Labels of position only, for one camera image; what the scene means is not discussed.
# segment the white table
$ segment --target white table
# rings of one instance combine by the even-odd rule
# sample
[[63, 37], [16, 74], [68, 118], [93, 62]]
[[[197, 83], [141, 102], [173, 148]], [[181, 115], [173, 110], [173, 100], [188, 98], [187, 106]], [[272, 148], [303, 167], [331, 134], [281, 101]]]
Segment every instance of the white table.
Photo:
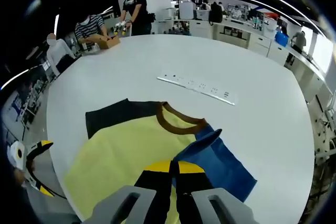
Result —
[[[220, 82], [238, 96], [236, 106], [169, 84], [163, 70]], [[88, 140], [85, 112], [122, 99], [169, 101], [195, 118], [223, 129], [225, 145], [258, 180], [245, 201], [262, 223], [298, 223], [314, 166], [308, 109], [294, 75], [275, 62], [234, 45], [190, 36], [123, 38], [98, 55], [77, 60], [50, 87], [48, 138], [59, 182]]]

